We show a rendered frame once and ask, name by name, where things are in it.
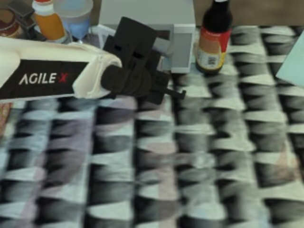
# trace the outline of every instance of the soy sauce bottle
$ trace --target soy sauce bottle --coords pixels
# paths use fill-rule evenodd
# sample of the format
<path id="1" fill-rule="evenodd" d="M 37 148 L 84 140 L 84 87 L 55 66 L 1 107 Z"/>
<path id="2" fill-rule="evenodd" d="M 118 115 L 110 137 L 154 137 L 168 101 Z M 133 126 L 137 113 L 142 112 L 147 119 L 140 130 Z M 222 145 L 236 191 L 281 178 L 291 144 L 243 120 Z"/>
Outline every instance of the soy sauce bottle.
<path id="1" fill-rule="evenodd" d="M 232 26 L 229 2 L 213 0 L 203 17 L 196 67 L 204 74 L 217 74 L 223 67 Z"/>

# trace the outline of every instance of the black and white pattern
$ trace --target black and white pattern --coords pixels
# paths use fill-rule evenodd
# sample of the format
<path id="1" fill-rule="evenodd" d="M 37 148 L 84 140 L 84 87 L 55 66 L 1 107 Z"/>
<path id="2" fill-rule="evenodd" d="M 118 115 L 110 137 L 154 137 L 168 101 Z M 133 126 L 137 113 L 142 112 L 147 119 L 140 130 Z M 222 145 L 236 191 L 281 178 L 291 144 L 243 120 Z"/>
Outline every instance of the black and white pattern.
<path id="1" fill-rule="evenodd" d="M 185 100 L 16 102 L 0 228 L 301 228 L 304 90 L 275 79 L 302 27 L 234 27 Z"/>

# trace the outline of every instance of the red letter x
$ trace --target red letter x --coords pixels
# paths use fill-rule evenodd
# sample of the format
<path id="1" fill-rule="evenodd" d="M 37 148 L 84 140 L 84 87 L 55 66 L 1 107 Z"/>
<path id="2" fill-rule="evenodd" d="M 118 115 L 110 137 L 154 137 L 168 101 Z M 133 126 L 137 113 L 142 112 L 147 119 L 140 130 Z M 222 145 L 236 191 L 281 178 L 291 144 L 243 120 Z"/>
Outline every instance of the red letter x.
<path id="1" fill-rule="evenodd" d="M 68 76 L 68 73 L 61 73 L 61 78 L 59 80 L 59 83 L 66 83 L 67 76 Z"/>

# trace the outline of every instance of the white robotic arm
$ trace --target white robotic arm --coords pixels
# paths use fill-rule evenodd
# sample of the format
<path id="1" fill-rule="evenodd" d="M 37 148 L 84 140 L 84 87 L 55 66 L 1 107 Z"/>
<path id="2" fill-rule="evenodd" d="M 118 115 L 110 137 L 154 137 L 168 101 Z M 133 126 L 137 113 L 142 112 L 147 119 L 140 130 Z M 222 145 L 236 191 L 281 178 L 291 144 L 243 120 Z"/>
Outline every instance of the white robotic arm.
<path id="1" fill-rule="evenodd" d="M 0 100 L 103 97 L 110 91 L 101 77 L 111 65 L 122 67 L 120 58 L 90 45 L 0 38 Z"/>

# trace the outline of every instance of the brown wall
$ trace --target brown wall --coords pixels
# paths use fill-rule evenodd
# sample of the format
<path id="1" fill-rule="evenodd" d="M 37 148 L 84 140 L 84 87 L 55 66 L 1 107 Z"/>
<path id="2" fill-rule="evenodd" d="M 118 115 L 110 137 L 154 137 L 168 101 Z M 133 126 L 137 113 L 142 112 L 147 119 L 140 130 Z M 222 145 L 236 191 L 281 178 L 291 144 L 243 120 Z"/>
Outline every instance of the brown wall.
<path id="1" fill-rule="evenodd" d="M 0 7 L 10 0 L 0 0 Z M 32 0 L 22 0 L 28 4 Z M 94 0 L 93 24 L 102 0 Z M 304 25 L 304 0 L 230 0 L 235 25 Z M 194 0 L 197 24 L 211 0 Z"/>

